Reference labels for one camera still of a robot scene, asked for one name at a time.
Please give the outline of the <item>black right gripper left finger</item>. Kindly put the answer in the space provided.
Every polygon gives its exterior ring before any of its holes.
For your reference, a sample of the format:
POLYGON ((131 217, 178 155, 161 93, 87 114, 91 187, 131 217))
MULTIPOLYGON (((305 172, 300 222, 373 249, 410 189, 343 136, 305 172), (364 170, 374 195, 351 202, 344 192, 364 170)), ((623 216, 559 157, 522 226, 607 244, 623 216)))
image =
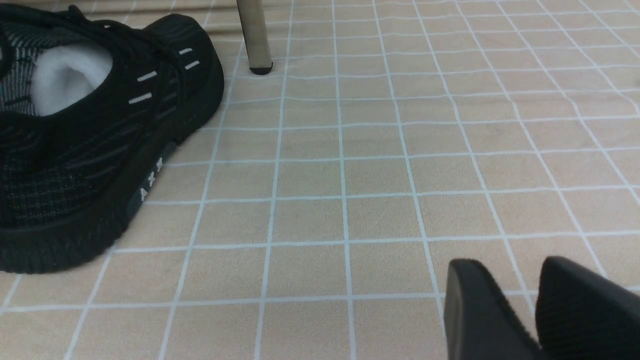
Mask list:
POLYGON ((449 262, 444 326, 450 360, 543 358, 492 274, 475 259, 449 262))

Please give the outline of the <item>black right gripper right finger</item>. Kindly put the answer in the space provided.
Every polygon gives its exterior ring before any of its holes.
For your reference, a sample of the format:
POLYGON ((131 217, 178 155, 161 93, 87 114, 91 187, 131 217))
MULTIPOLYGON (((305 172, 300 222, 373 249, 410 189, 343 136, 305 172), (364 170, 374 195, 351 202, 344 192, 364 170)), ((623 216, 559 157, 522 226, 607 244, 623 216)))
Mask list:
POLYGON ((640 298, 573 260, 549 256, 539 278, 535 328, 553 360, 637 360, 640 298))

